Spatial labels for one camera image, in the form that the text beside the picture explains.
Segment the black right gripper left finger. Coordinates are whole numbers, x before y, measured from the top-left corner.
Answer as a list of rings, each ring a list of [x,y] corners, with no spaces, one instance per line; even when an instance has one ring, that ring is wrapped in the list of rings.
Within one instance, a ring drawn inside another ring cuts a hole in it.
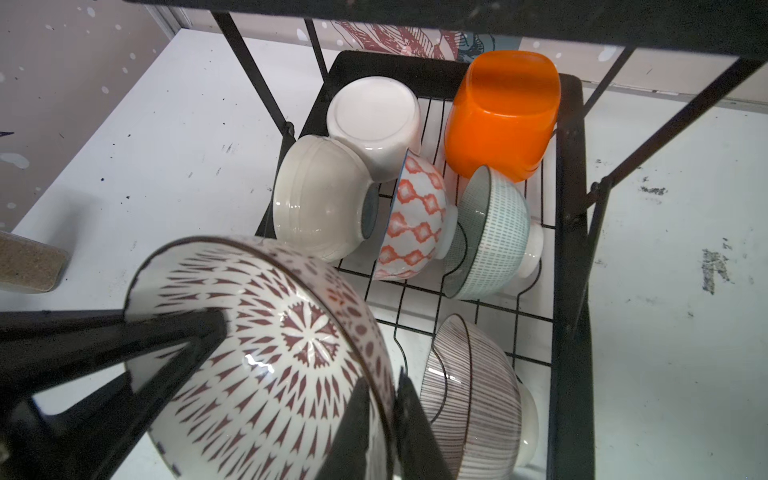
[[[357,380],[317,480],[364,479],[369,446],[369,386]]]

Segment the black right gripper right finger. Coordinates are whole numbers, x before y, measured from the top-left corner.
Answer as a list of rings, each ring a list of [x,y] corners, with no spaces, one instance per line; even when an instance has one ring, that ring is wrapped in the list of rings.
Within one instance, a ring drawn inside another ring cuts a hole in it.
[[[398,381],[394,428],[402,479],[452,478],[413,383],[404,370],[400,371]]]

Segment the striped patterned bowl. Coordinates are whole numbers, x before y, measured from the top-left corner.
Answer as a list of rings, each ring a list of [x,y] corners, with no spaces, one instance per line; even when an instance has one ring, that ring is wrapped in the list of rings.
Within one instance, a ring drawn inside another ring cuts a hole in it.
[[[533,459],[536,403],[505,352],[453,314],[438,328],[419,399],[452,479],[509,479]]]

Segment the white bowl with brown pattern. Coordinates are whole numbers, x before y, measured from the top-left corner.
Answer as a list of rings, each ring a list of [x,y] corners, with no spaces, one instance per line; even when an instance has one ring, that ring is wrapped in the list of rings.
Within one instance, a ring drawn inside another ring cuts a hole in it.
[[[148,430],[178,479],[315,479],[357,382],[368,385],[364,475],[394,470],[391,360],[337,270],[274,239],[195,236],[154,252],[127,321],[216,310],[226,337]]]

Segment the light green glazed bowl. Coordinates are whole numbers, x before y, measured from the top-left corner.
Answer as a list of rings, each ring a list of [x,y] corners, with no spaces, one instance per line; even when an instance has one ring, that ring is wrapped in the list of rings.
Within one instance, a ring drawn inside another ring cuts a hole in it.
[[[541,260],[544,234],[523,194],[500,172],[479,167],[458,204],[458,226],[445,257],[442,292],[475,300],[530,276]]]

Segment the blue patterned bowl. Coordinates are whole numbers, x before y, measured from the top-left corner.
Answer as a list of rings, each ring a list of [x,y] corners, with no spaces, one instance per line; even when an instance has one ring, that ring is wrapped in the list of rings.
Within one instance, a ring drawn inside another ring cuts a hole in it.
[[[445,258],[457,219],[458,208],[447,195],[443,176],[432,163],[407,151],[373,278],[409,279],[431,261]]]

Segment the white ceramic bowl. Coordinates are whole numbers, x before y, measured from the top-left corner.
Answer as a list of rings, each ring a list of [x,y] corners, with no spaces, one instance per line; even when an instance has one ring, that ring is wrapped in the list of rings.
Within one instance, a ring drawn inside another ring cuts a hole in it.
[[[326,115],[330,137],[355,151],[374,182],[398,178],[407,152],[421,150],[422,113],[413,91],[383,76],[345,85]]]

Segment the orange glass bowl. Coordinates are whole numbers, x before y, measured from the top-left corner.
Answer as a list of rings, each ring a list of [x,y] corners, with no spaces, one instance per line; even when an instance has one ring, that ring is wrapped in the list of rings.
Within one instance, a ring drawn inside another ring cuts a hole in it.
[[[554,63],[527,51],[492,51],[468,67],[446,124],[445,160],[467,179],[488,166],[517,183],[538,169],[558,117]]]

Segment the small jar with brown contents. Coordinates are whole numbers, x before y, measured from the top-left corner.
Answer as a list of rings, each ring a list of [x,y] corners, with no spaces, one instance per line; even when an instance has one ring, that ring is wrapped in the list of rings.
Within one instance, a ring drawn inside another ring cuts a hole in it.
[[[60,283],[69,259],[61,248],[1,232],[1,289],[50,292]]]

